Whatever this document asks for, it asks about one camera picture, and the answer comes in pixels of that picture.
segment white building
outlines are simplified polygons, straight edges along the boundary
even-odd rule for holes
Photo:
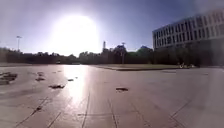
[[[224,9],[199,14],[153,31],[154,49],[224,37]]]

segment paved plaza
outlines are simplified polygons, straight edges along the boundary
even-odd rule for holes
[[[49,65],[0,72],[18,74],[0,85],[0,128],[224,127],[219,68],[125,72]]]

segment sun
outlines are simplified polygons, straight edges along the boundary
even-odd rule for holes
[[[86,16],[67,15],[54,25],[51,46],[59,54],[78,55],[80,52],[98,52],[99,35],[96,24]]]

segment debris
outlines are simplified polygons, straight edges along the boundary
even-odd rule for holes
[[[52,88],[52,89],[62,89],[62,88],[64,88],[65,86],[62,86],[62,85],[51,85],[51,86],[48,86],[48,87],[50,87],[50,88]]]
[[[74,81],[73,79],[68,79],[68,81]]]
[[[129,89],[128,88],[116,88],[116,90],[118,92],[124,92],[124,91],[128,91]]]
[[[16,77],[17,77],[17,74],[7,72],[1,75],[0,80],[13,81],[16,79]]]
[[[38,74],[38,76],[44,76],[43,72],[38,72],[37,74]]]
[[[38,107],[33,111],[32,115],[35,114],[36,112],[40,111],[41,109],[42,109],[42,106],[38,106]]]
[[[43,80],[45,80],[44,78],[42,78],[42,77],[38,77],[37,79],[36,79],[36,81],[43,81]]]
[[[0,80],[0,85],[7,85],[9,84],[9,80]]]

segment light pole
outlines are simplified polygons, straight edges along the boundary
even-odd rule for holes
[[[22,38],[21,36],[16,36],[17,38],[17,43],[18,43],[18,52],[19,52],[19,43],[20,43],[20,39]]]
[[[124,54],[125,54],[125,51],[123,51],[123,53],[122,53],[122,64],[123,64],[123,65],[124,65]]]

